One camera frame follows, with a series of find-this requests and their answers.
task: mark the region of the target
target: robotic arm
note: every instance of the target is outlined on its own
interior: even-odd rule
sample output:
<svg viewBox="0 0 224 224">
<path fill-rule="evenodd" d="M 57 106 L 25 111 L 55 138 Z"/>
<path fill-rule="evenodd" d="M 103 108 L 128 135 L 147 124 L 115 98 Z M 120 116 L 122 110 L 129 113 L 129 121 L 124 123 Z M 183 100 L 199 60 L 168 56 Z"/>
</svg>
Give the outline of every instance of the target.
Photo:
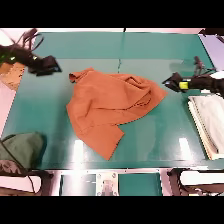
<svg viewBox="0 0 224 224">
<path fill-rule="evenodd" d="M 0 65 L 4 62 L 8 64 L 19 62 L 27 66 L 30 73 L 36 74 L 37 76 L 49 75 L 53 72 L 61 72 L 62 70 L 53 56 L 41 58 L 32 53 L 32 51 L 39 47 L 44 40 L 44 38 L 42 37 L 37 46 L 34 49 L 31 49 L 32 39 L 34 37 L 41 36 L 41 34 L 36 33 L 37 29 L 35 28 L 24 33 L 20 37 L 20 39 L 23 37 L 22 46 L 18 44 L 20 39 L 17 41 L 17 43 L 12 40 L 14 44 L 10 46 L 0 45 Z M 25 48 L 26 42 L 29 43 L 29 48 Z"/>
<path fill-rule="evenodd" d="M 224 79 L 212 78 L 212 69 L 205 69 L 205 66 L 200 61 L 199 57 L 195 57 L 195 71 L 192 77 L 181 77 L 179 73 L 173 75 L 165 80 L 163 84 L 175 92 L 186 93 L 188 89 L 207 89 L 211 93 L 220 93 L 224 98 Z"/>
</svg>

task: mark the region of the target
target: table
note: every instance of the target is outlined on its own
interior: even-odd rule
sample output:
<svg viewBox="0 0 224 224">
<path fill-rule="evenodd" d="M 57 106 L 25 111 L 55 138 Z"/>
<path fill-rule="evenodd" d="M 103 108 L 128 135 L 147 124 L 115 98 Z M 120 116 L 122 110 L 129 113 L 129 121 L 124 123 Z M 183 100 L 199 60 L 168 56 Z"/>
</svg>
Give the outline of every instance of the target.
<svg viewBox="0 0 224 224">
<path fill-rule="evenodd" d="M 159 33 L 69 32 L 43 33 L 35 51 L 53 55 L 63 72 L 35 77 L 24 73 L 7 119 L 3 137 L 38 131 L 47 137 L 39 169 L 116 169 L 208 166 L 223 168 L 223 160 L 209 161 L 187 106 L 189 91 L 175 93 L 161 85 L 173 72 L 192 75 L 193 58 L 212 67 L 197 35 Z M 121 125 L 125 136 L 110 161 L 80 141 L 69 122 L 66 104 L 73 85 L 68 74 L 87 67 L 108 73 L 130 73 L 156 81 L 168 91 L 162 103 L 144 118 Z"/>
</svg>

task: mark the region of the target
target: dark green cloth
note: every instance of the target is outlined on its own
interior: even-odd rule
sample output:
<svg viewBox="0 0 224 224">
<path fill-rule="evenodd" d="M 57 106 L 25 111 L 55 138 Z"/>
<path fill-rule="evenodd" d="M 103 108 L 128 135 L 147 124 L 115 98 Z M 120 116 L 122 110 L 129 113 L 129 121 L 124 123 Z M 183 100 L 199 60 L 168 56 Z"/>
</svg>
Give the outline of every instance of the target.
<svg viewBox="0 0 224 224">
<path fill-rule="evenodd" d="M 10 135 L 2 141 L 11 154 L 27 169 L 35 167 L 44 146 L 43 136 L 37 132 Z M 14 161 L 1 145 L 0 160 Z"/>
</svg>

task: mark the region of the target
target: tabletop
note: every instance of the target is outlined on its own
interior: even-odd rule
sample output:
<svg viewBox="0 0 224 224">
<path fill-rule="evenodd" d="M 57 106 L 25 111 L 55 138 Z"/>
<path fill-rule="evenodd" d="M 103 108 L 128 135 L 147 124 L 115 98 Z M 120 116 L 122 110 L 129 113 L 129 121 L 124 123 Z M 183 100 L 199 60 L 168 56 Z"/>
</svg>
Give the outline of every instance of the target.
<svg viewBox="0 0 224 224">
<path fill-rule="evenodd" d="M 56 57 L 63 72 L 36 77 L 26 70 L 3 132 L 3 137 L 32 131 L 47 137 L 47 147 L 37 168 L 224 167 L 222 159 L 208 160 L 188 109 L 188 96 L 200 92 L 175 93 L 161 84 L 173 72 L 191 76 L 194 56 L 212 67 L 198 35 L 42 34 L 45 40 L 35 53 Z M 74 87 L 68 74 L 90 66 L 105 73 L 117 73 L 119 69 L 120 73 L 140 75 L 156 81 L 168 91 L 167 97 L 148 115 L 120 125 L 125 136 L 110 161 L 104 160 L 76 137 L 66 111 Z"/>
</svg>

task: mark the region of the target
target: folded white cloth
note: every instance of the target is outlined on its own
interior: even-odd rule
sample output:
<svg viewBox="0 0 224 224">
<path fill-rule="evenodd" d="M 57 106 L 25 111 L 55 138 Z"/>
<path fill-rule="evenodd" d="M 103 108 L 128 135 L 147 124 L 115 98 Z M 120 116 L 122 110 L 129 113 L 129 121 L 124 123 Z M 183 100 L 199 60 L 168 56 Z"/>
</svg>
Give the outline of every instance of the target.
<svg viewBox="0 0 224 224">
<path fill-rule="evenodd" d="M 224 158 L 224 99 L 217 95 L 189 99 L 189 109 L 208 157 Z"/>
</svg>

